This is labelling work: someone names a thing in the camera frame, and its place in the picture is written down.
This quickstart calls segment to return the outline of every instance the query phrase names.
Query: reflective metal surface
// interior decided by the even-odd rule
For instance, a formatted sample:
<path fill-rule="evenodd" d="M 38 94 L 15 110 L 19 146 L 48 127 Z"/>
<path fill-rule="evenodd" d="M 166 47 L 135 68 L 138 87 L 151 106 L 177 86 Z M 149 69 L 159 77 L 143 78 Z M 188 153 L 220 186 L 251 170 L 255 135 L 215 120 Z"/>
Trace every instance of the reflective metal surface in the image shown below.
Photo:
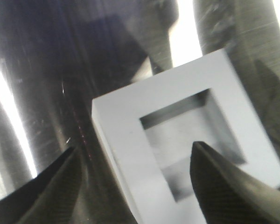
<path fill-rule="evenodd" d="M 91 100 L 222 47 L 280 156 L 280 0 L 0 0 L 0 199 L 74 146 L 72 223 L 133 223 Z"/>

